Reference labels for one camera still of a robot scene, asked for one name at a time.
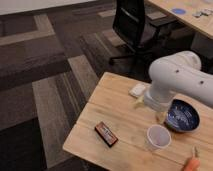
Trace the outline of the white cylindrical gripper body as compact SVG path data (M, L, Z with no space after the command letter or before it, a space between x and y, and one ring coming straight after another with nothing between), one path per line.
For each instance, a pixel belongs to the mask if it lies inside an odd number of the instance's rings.
M144 93L143 101L146 106L157 111L167 111L172 103L175 92L157 85L151 85Z

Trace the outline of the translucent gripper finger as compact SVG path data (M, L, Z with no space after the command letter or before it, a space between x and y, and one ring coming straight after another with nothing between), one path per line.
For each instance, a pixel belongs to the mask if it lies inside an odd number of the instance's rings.
M134 108L137 109L137 108L140 108L140 107L144 107L145 106L145 103L144 103L144 97L143 96L140 96L134 103Z
M156 119L159 124L163 124L165 122L166 118L167 118L166 112L157 112L156 113Z

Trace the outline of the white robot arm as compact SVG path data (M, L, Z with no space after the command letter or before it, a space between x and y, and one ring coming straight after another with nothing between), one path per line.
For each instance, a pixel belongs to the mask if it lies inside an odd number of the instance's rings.
M149 67L150 86L136 100L135 107L145 106L156 112L160 122L177 94L196 99L213 108L213 75L201 71L200 57L182 51L161 57Z

